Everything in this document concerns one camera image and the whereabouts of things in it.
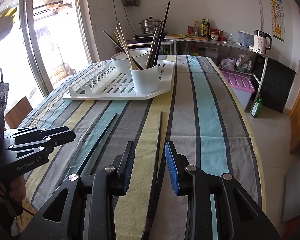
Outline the person's left hand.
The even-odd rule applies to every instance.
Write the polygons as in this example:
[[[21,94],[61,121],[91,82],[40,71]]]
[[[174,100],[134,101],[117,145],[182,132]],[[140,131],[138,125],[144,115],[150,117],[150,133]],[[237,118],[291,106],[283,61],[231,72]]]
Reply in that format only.
[[[0,189],[0,203],[4,202],[4,199],[1,197],[4,195],[2,190]],[[16,200],[17,202],[21,202],[25,199],[26,196],[26,182],[24,176],[20,176],[15,178],[10,183],[10,191],[9,196]]]

